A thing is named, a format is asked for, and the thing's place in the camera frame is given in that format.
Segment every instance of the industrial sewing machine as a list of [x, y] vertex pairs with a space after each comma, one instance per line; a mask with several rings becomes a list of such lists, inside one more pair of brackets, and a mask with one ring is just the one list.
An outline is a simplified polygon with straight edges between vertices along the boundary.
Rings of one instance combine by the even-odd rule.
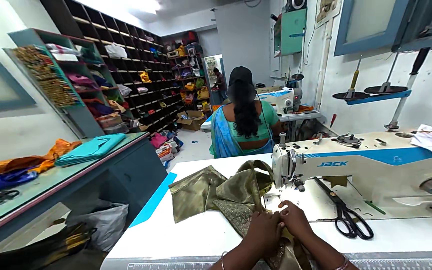
[[285, 143], [282, 134], [273, 148], [274, 184], [303, 192], [315, 176], [350, 176], [363, 199], [380, 208], [423, 210], [432, 205], [432, 152], [410, 141], [392, 132], [370, 132]]
[[299, 109], [301, 105], [301, 99], [303, 98], [303, 91], [300, 84], [297, 84], [298, 88], [283, 87], [283, 89], [257, 94], [255, 100], [267, 101], [273, 104], [278, 114], [290, 114]]

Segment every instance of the bracelet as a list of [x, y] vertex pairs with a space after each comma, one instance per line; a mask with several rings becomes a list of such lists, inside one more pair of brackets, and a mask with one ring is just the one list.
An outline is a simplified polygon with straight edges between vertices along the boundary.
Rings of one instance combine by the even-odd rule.
[[348, 265], [350, 264], [350, 260], [348, 260], [348, 257], [346, 257], [344, 254], [342, 254], [341, 253], [341, 255], [343, 255], [343, 257], [344, 257], [344, 262], [343, 262], [343, 265], [341, 265], [340, 267], [338, 267], [338, 268], [336, 268], [336, 269], [334, 269], [334, 270], [345, 270], [347, 267], [348, 267]]
[[227, 254], [228, 252], [225, 251], [223, 252], [223, 254], [221, 254], [221, 268], [224, 270], [224, 263], [223, 263], [223, 257]]

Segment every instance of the ceiling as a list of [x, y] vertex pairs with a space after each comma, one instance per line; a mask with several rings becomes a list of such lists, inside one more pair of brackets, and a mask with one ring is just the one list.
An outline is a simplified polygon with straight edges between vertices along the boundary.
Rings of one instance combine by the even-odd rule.
[[156, 15], [137, 9], [130, 9], [129, 13], [141, 21], [151, 23], [239, 1], [241, 0], [157, 0], [161, 9], [156, 11]]

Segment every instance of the tailor scissors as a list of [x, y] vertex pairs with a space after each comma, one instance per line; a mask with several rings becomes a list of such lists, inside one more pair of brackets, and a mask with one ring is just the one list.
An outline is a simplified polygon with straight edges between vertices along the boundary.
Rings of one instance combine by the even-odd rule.
[[0, 191], [0, 205], [5, 203], [7, 200], [13, 200], [18, 195], [19, 191], [17, 190]]
[[[371, 227], [360, 215], [346, 207], [346, 204], [343, 202], [343, 200], [341, 200], [341, 198], [338, 197], [336, 193], [334, 193], [325, 184], [323, 184], [321, 180], [319, 180], [317, 177], [313, 177], [313, 179], [316, 181], [316, 183], [318, 183], [318, 185], [324, 190], [324, 192], [336, 205], [337, 217], [334, 219], [334, 224], [336, 225], [336, 230], [338, 230], [338, 232], [349, 238], [356, 238], [356, 236], [359, 236], [363, 240], [368, 240], [375, 236]], [[363, 230], [361, 230], [361, 228], [353, 220], [353, 217], [351, 217], [350, 214], [357, 218], [364, 225], [364, 228], [366, 228], [369, 235], [364, 234]], [[338, 227], [339, 222], [345, 225], [348, 232], [344, 232]]]

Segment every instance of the floor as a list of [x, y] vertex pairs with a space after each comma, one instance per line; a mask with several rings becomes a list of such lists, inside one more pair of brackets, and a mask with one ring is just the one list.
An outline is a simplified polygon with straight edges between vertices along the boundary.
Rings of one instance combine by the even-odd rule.
[[174, 159], [169, 162], [169, 167], [166, 169], [167, 172], [170, 172], [176, 163], [214, 158], [213, 155], [209, 153], [211, 133], [206, 133], [202, 130], [192, 131], [181, 129], [177, 133], [177, 138], [181, 140], [184, 145], [181, 147], [181, 151], [175, 155]]

